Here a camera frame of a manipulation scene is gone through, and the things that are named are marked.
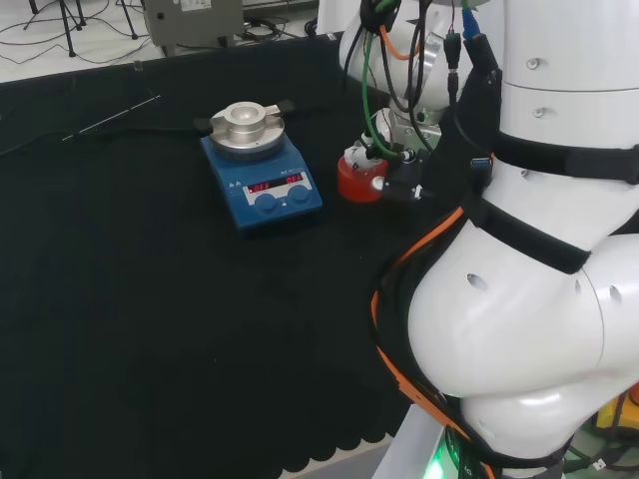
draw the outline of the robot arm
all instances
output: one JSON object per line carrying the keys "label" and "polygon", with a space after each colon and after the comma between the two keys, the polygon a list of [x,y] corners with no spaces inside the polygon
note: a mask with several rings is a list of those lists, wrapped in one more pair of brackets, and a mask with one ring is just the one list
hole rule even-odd
{"label": "robot arm", "polygon": [[[441,3],[428,13],[434,35],[446,23],[434,19],[436,11],[452,18]],[[504,19],[500,130],[517,147],[514,157],[589,149],[605,162],[607,151],[612,156],[639,144],[632,121],[639,67],[630,60],[639,53],[639,0],[592,0],[587,8],[579,0],[504,0]],[[354,21],[344,35],[343,62],[357,28]],[[399,24],[391,32],[402,52],[409,30]],[[348,68],[356,78],[360,49]],[[377,87],[387,90],[378,52],[370,67]],[[407,69],[392,62],[403,95]],[[460,64],[460,83],[469,70]],[[447,73],[437,55],[420,108],[447,105]],[[468,222],[416,287],[409,346],[439,391],[463,399],[464,418],[493,451],[534,459],[560,449],[589,416],[639,381],[639,348],[631,339],[639,337],[633,319],[639,237],[609,237],[639,210],[639,188],[605,175],[572,178],[502,160],[508,163],[495,161],[483,198],[539,232],[591,251],[590,259],[567,274]],[[541,473],[504,471],[507,477]]]}

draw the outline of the red container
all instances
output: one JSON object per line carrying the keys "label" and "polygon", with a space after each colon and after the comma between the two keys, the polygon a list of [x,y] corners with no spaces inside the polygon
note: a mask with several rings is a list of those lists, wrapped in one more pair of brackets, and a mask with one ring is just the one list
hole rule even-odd
{"label": "red container", "polygon": [[375,177],[385,177],[388,163],[382,162],[373,170],[361,171],[351,168],[341,157],[337,165],[337,190],[351,203],[373,203],[381,194],[370,185]]}

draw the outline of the digital display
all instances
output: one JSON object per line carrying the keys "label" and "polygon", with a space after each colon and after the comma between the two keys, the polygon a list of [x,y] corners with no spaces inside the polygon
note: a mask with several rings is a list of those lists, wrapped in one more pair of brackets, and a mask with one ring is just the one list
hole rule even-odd
{"label": "digital display", "polygon": [[259,193],[271,188],[283,187],[284,185],[290,185],[292,183],[303,182],[304,177],[301,174],[290,175],[288,177],[277,178],[276,180],[270,180],[269,182],[257,183],[255,185],[249,185],[249,193]]}

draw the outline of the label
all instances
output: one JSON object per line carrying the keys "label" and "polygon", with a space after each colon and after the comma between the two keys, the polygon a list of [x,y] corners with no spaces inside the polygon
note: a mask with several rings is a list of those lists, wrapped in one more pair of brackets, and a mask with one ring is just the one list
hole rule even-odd
{"label": "label", "polygon": [[182,11],[207,10],[211,8],[211,0],[181,0]]}

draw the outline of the tripod leg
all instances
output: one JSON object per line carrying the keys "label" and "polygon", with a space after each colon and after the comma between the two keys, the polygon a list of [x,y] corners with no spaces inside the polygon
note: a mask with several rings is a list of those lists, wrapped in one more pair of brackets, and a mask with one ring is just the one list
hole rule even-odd
{"label": "tripod leg", "polygon": [[76,17],[74,17],[73,13],[71,12],[71,10],[69,10],[69,6],[64,1],[62,3],[64,3],[64,8],[67,10],[67,12],[69,12],[69,16],[71,17],[71,20],[73,20],[73,23],[76,24],[76,30],[81,32],[82,31],[82,27],[80,25],[78,25],[78,22],[76,22]]}
{"label": "tripod leg", "polygon": [[60,10],[62,11],[62,22],[64,23],[64,31],[67,34],[67,44],[69,45],[69,56],[75,57],[76,52],[73,51],[73,43],[71,42],[71,32],[69,31],[69,22],[67,22],[67,11],[65,10],[64,0],[60,0]]}
{"label": "tripod leg", "polygon": [[129,17],[129,11],[127,10],[127,1],[122,0],[122,8],[124,8],[124,14],[127,16],[127,22],[129,22],[129,28],[131,28],[131,38],[134,40],[138,39],[138,34],[133,29],[133,23],[131,23],[131,17]]}
{"label": "tripod leg", "polygon": [[87,22],[84,20],[84,13],[82,13],[82,5],[80,5],[80,0],[76,0],[76,5],[78,6],[78,15],[80,15],[80,25],[86,27]]}

